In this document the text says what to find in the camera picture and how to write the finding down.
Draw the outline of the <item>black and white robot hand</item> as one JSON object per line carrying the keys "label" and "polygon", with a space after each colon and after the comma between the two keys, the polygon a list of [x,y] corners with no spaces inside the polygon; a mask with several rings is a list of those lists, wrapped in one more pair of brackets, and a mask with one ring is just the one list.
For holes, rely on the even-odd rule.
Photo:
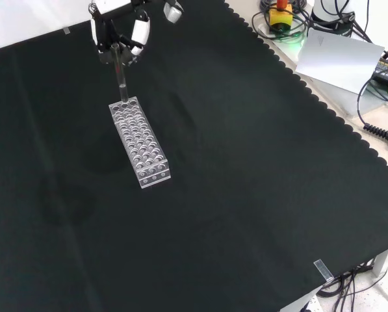
{"label": "black and white robot hand", "polygon": [[[92,39],[102,63],[108,64],[115,59],[113,45],[118,46],[118,55],[123,65],[130,65],[138,60],[150,34],[150,18],[143,9],[147,3],[147,1],[125,1],[123,5],[113,5],[107,1],[92,1],[88,5],[92,17],[90,20]],[[135,14],[135,22],[131,36],[127,37],[117,31],[113,19],[130,13]]]}

